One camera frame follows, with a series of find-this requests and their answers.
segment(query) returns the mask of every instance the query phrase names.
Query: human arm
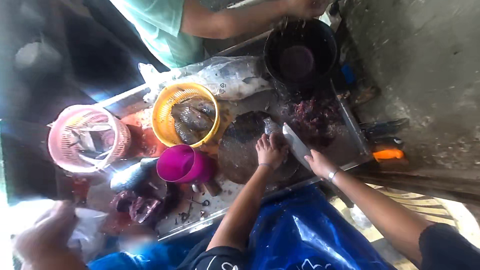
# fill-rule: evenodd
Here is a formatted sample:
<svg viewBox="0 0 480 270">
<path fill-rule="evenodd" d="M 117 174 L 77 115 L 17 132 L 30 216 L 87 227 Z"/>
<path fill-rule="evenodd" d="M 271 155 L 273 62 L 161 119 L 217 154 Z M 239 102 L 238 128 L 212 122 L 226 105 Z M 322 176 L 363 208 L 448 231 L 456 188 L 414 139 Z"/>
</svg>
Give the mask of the human arm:
<svg viewBox="0 0 480 270">
<path fill-rule="evenodd" d="M 14 249 L 24 269 L 86 270 L 86 265 L 67 247 L 76 223 L 73 205 L 57 202 L 45 219 L 15 237 Z"/>
<path fill-rule="evenodd" d="M 325 179 L 330 172 L 338 170 L 337 166 L 315 150 L 312 150 L 312 156 L 306 156 L 305 159 L 314 173 Z M 419 238 L 432 222 L 342 170 L 334 175 L 332 182 L 362 210 L 393 247 L 420 265 L 422 255 Z"/>
<path fill-rule="evenodd" d="M 250 231 L 257 220 L 266 180 L 281 164 L 287 150 L 287 146 L 277 147 L 274 135 L 270 135 L 270 142 L 265 134 L 258 140 L 255 148 L 259 166 L 228 209 L 207 251 L 217 246 L 245 250 Z"/>
<path fill-rule="evenodd" d="M 326 0 L 267 0 L 260 4 L 212 12 L 198 0 L 185 0 L 180 31 L 197 37 L 225 39 L 266 26 L 282 16 L 313 18 L 325 12 Z"/>
</svg>

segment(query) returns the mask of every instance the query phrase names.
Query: silver bracelet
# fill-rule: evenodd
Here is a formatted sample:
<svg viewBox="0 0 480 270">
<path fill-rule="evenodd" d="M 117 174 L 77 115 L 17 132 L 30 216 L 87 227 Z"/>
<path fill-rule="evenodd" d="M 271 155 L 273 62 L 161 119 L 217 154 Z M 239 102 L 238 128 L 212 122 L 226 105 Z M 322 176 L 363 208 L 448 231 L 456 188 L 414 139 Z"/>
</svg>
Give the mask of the silver bracelet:
<svg viewBox="0 0 480 270">
<path fill-rule="evenodd" d="M 337 169 L 335 172 L 330 172 L 328 174 L 328 180 L 331 182 L 333 181 L 333 178 L 335 177 L 335 174 L 339 171 L 340 169 Z"/>
</svg>

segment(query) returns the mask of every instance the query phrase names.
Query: orange knife handle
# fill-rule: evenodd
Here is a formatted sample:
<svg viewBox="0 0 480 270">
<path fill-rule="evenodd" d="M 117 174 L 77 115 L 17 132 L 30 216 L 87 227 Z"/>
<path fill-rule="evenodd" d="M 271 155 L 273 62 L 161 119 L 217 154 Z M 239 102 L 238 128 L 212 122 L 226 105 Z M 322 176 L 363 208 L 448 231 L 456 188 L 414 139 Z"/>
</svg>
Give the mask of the orange knife handle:
<svg viewBox="0 0 480 270">
<path fill-rule="evenodd" d="M 388 149 L 388 150 L 382 150 L 378 152 L 373 153 L 373 157 L 379 161 L 379 160 L 389 160 L 389 159 L 401 159 L 404 157 L 404 153 L 401 150 L 398 149 Z"/>
</svg>

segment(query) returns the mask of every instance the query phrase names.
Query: magenta plastic cup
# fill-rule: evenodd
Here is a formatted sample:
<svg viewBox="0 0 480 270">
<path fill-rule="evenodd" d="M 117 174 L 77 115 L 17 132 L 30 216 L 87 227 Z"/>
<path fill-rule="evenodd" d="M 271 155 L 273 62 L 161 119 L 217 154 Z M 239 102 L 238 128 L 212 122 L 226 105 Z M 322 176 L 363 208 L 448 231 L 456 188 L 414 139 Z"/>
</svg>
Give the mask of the magenta plastic cup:
<svg viewBox="0 0 480 270">
<path fill-rule="evenodd" d="M 165 150 L 156 163 L 156 172 L 163 180 L 174 183 L 204 183 L 216 169 L 215 160 L 188 145 Z"/>
</svg>

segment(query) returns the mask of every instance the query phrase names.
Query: yellow plastic basket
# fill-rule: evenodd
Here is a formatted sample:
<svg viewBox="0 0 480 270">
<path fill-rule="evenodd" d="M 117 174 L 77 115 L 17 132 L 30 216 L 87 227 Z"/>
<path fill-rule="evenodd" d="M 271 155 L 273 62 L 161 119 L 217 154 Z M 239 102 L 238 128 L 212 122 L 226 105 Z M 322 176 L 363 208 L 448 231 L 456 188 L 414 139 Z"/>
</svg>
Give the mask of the yellow plastic basket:
<svg viewBox="0 0 480 270">
<path fill-rule="evenodd" d="M 160 92 L 155 101 L 152 114 L 152 128 L 160 142 L 168 147 L 183 144 L 175 131 L 175 120 L 173 120 L 170 113 L 173 105 L 181 103 L 189 98 L 209 100 L 215 105 L 215 120 L 212 129 L 201 133 L 203 139 L 190 145 L 191 147 L 198 147 L 203 143 L 206 143 L 215 135 L 220 126 L 218 104 L 215 97 L 207 88 L 195 83 L 167 86 Z"/>
</svg>

